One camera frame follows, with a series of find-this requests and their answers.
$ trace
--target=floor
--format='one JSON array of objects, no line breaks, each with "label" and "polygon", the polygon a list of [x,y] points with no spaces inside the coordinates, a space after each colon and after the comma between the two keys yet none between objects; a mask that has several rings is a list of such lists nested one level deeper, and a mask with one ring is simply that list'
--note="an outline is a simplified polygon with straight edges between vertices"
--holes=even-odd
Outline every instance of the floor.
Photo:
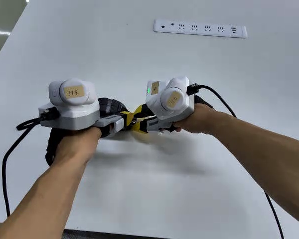
[{"label": "floor", "polygon": [[0,50],[29,0],[0,0]]}]

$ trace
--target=person's right hand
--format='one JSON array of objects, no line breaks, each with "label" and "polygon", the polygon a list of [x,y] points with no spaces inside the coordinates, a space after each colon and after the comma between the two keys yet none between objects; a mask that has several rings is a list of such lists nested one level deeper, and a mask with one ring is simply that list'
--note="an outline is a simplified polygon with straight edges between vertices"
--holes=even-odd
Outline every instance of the person's right hand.
[{"label": "person's right hand", "polygon": [[180,131],[180,128],[190,133],[211,134],[211,128],[215,124],[214,116],[218,112],[204,104],[195,104],[195,111],[192,115],[181,121],[173,123]]}]

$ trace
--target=black cable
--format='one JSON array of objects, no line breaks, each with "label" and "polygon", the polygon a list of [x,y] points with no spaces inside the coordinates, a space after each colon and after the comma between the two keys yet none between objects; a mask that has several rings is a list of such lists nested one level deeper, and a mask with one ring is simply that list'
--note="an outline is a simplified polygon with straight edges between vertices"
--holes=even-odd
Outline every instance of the black cable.
[{"label": "black cable", "polygon": [[[220,99],[220,101],[225,105],[225,107],[229,110],[229,112],[232,114],[233,117],[237,118],[236,117],[236,114],[234,113],[234,111],[230,108],[230,106],[225,102],[225,100],[220,96],[220,94],[218,94],[213,88],[209,87],[209,86],[205,86],[205,85],[198,85],[198,84],[193,84],[193,85],[190,85],[187,87],[187,93],[189,95],[192,95],[192,94],[195,94],[198,92],[199,89],[207,89],[209,91],[211,91],[212,93],[214,93],[215,96],[217,96],[218,99]],[[268,196],[268,194],[264,191],[265,193],[265,196],[268,200],[268,203],[269,203],[269,206],[271,208],[271,210],[273,211],[273,214],[274,214],[274,217],[275,217],[275,220],[276,220],[276,223],[277,223],[277,226],[278,226],[278,229],[279,229],[279,233],[280,233],[280,237],[281,239],[284,239],[284,234],[283,234],[283,230],[281,228],[281,225],[280,225],[280,222],[279,222],[279,219],[278,219],[278,216],[277,216],[277,213],[276,213],[276,210],[274,208],[274,205],[272,204],[271,202],[271,199],[270,197]]]},{"label": "black cable", "polygon": [[27,120],[27,121],[25,121],[25,122],[17,125],[16,129],[19,130],[19,131],[27,129],[27,128],[31,127],[34,122],[36,122],[36,121],[40,122],[40,120],[41,120],[40,118],[35,118],[35,119]]},{"label": "black cable", "polygon": [[6,210],[6,216],[10,216],[10,206],[9,206],[9,199],[8,199],[8,193],[6,189],[6,162],[8,160],[8,157],[10,154],[14,151],[14,149],[18,146],[18,144],[26,137],[28,133],[38,124],[40,124],[41,121],[44,120],[55,120],[60,117],[60,112],[56,107],[51,107],[46,109],[44,112],[40,114],[39,118],[30,119],[27,120],[21,124],[19,124],[16,129],[17,130],[23,130],[25,129],[25,132],[22,133],[22,135],[13,143],[13,145],[10,147],[10,149],[5,153],[2,161],[2,190],[3,190],[3,197],[4,197],[4,203],[5,203],[5,210]]},{"label": "black cable", "polygon": [[25,132],[22,133],[22,135],[13,143],[13,145],[10,147],[10,149],[5,153],[2,161],[2,189],[3,189],[3,197],[4,197],[4,203],[5,203],[5,210],[6,210],[6,216],[10,216],[10,206],[9,206],[9,200],[8,200],[8,194],[6,189],[6,162],[8,160],[9,155],[12,153],[12,151],[18,146],[18,144],[26,137],[26,135],[36,126],[40,124],[40,119],[36,119],[28,126],[28,128],[25,130]]}]

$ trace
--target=power strip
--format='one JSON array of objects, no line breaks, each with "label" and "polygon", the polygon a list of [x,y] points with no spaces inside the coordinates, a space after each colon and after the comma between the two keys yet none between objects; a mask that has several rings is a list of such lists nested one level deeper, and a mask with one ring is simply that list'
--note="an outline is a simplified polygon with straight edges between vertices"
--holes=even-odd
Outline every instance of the power strip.
[{"label": "power strip", "polygon": [[156,19],[155,32],[247,38],[245,26],[208,24]]}]

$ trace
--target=socket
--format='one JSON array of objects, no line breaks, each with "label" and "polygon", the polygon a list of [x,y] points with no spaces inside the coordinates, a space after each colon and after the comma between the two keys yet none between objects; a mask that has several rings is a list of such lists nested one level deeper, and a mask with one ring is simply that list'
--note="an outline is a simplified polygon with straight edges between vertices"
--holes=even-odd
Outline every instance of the socket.
[{"label": "socket", "polygon": [[156,19],[155,32],[247,38],[245,26]]}]

